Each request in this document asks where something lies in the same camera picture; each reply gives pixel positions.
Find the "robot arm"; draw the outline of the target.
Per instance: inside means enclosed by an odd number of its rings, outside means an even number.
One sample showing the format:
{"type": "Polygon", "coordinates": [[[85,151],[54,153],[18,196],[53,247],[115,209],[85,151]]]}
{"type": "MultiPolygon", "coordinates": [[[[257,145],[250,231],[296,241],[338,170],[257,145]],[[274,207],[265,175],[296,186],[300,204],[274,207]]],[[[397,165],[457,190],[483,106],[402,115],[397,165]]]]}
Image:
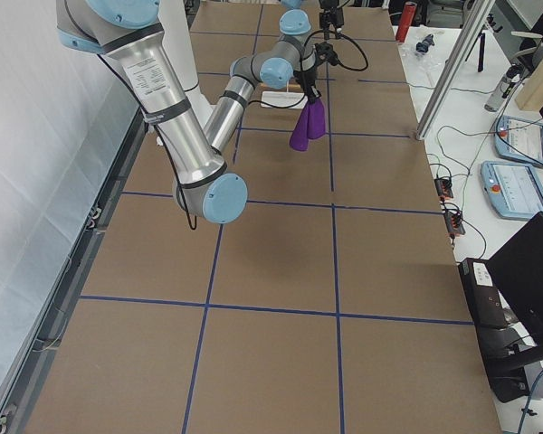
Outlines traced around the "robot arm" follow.
{"type": "Polygon", "coordinates": [[[297,1],[286,2],[281,36],[267,52],[242,57],[214,111],[202,125],[163,47],[164,27],[157,1],[59,1],[57,31],[61,44],[117,61],[127,88],[145,121],[164,143],[175,172],[173,197],[195,226],[199,217],[225,224],[241,215],[248,189],[231,173],[223,151],[257,85],[276,90],[295,78],[305,105],[290,145],[304,151],[326,133],[325,109],[316,88],[318,60],[310,43],[311,25],[297,1]]]}
{"type": "MultiPolygon", "coordinates": [[[[319,25],[322,29],[328,29],[333,26],[336,30],[341,29],[344,25],[343,8],[347,4],[342,5],[339,0],[319,0],[319,25]]],[[[299,9],[303,2],[301,0],[280,0],[280,4],[288,9],[299,9]]]]}

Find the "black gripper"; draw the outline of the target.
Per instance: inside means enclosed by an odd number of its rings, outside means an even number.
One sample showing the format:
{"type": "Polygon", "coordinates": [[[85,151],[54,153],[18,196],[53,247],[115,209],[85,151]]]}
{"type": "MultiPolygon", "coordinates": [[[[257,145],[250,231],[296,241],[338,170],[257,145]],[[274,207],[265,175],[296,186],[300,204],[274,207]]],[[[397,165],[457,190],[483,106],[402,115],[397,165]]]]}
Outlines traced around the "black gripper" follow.
{"type": "Polygon", "coordinates": [[[344,15],[339,0],[319,0],[319,26],[321,28],[341,28],[344,15]]]}
{"type": "Polygon", "coordinates": [[[315,102],[321,98],[321,93],[316,86],[317,77],[318,73],[316,67],[298,72],[298,84],[300,85],[308,102],[315,102]]]}

